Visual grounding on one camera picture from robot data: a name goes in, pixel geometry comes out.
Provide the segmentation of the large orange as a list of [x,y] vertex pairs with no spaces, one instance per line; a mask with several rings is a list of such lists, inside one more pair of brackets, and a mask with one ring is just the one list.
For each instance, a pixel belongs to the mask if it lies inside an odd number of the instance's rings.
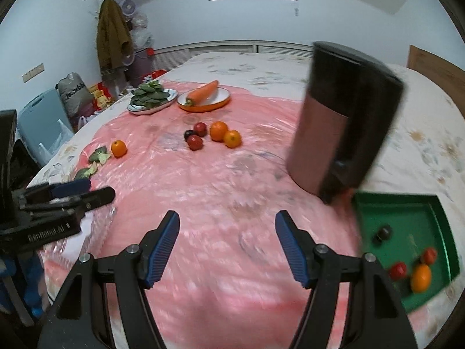
[[411,290],[420,294],[428,290],[432,282],[432,271],[427,264],[420,264],[414,268],[410,277]]
[[214,142],[222,142],[227,132],[228,125],[223,121],[215,121],[210,126],[210,138]]

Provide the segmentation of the lone orange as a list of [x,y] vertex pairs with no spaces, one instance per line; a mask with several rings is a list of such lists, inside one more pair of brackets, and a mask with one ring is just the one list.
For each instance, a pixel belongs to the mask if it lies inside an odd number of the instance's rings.
[[112,155],[118,159],[127,154],[128,148],[122,140],[115,140],[110,146]]

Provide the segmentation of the dark plum back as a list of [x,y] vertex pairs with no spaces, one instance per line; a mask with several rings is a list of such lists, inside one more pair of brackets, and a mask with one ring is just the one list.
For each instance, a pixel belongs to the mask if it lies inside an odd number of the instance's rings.
[[193,130],[186,130],[185,133],[184,133],[184,139],[185,139],[185,141],[187,141],[188,138],[189,138],[190,136],[193,136],[194,134],[196,134],[195,131],[193,131]]

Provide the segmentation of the red apple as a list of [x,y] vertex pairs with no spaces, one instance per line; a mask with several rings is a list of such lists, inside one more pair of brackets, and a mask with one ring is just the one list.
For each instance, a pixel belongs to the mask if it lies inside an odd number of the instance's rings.
[[205,137],[208,134],[207,125],[203,122],[198,122],[193,127],[194,133],[199,137]]
[[187,137],[186,143],[192,151],[201,150],[203,148],[203,139],[197,135],[190,135]]
[[396,282],[407,277],[407,265],[403,261],[396,262],[388,270],[389,277]]
[[437,250],[434,247],[426,248],[421,255],[421,262],[431,266],[437,260]]

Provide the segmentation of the small orange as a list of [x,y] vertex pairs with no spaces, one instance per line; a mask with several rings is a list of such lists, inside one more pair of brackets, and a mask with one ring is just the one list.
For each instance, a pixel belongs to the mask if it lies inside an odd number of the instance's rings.
[[242,144],[241,134],[237,130],[228,130],[224,135],[223,143],[228,148],[237,148]]

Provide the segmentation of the bok choy leaf lower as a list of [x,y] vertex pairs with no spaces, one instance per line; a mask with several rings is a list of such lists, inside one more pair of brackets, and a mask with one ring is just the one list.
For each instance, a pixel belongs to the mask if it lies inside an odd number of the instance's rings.
[[89,167],[85,167],[79,169],[74,177],[74,180],[83,180],[83,179],[90,179],[94,174],[98,171],[98,166],[95,162],[89,165]]

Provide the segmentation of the bok choy leaf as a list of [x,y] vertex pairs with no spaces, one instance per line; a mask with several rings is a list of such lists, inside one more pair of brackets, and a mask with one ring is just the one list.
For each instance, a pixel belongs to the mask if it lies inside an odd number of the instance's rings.
[[90,179],[94,174],[98,171],[98,166],[95,162],[89,165],[89,167],[85,167],[79,169],[74,177],[74,180],[83,180],[83,179]]
[[111,153],[107,150],[106,146],[97,148],[88,158],[88,163],[99,163],[105,165],[105,163],[111,158]]

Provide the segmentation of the clear glass square dish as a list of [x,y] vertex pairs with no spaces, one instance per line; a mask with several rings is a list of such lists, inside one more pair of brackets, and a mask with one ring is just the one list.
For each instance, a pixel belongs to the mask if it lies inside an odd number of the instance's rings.
[[81,231],[58,242],[45,245],[42,260],[71,269],[84,253],[97,257],[103,248],[116,212],[117,208],[113,205],[86,212],[81,220]]

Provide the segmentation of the bok choy leaf upper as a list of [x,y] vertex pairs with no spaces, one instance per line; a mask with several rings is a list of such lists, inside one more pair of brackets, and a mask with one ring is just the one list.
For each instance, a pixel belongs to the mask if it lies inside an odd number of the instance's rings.
[[97,148],[88,158],[88,163],[99,163],[105,165],[105,163],[111,158],[111,153],[107,150],[106,146]]

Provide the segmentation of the grey plate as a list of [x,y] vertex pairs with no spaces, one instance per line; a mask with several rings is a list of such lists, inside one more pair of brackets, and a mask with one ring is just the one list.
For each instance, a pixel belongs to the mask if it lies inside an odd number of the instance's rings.
[[153,93],[137,93],[131,97],[127,111],[137,116],[150,115],[171,106],[177,97],[178,92],[174,89],[165,89]]

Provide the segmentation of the pile of green leaves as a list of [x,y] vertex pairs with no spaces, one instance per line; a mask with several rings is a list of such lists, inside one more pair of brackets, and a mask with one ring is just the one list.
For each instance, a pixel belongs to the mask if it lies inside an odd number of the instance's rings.
[[152,80],[147,83],[141,83],[139,87],[133,90],[131,105],[137,108],[150,109],[163,105],[168,101],[169,93],[161,83]]

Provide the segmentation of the purple bin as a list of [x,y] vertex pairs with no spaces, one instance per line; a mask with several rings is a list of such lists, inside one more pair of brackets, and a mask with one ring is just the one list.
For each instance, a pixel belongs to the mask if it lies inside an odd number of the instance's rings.
[[134,53],[133,63],[128,66],[128,79],[134,87],[142,83],[144,77],[152,72],[152,61],[155,52],[145,49]]

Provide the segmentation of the orange carrot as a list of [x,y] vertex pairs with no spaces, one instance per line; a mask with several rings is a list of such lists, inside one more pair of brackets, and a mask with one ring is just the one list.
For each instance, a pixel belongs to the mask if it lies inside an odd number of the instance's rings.
[[211,81],[200,88],[187,93],[185,99],[186,106],[200,106],[209,97],[211,97],[218,89],[219,82],[217,80]]

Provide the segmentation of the orange rimmed white plate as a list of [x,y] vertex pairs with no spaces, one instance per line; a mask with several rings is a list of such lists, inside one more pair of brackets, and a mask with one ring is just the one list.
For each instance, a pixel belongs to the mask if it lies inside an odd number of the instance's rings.
[[177,98],[176,105],[188,113],[207,113],[225,107],[231,101],[231,93],[225,88],[218,88],[208,99],[200,104],[188,106],[186,104],[187,95],[192,91],[185,91]]

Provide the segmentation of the black copper electric kettle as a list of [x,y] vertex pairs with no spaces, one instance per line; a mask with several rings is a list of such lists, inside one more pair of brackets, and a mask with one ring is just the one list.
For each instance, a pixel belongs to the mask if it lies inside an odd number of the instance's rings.
[[325,204],[356,189],[395,118],[403,81],[365,53],[314,42],[310,77],[286,169]]

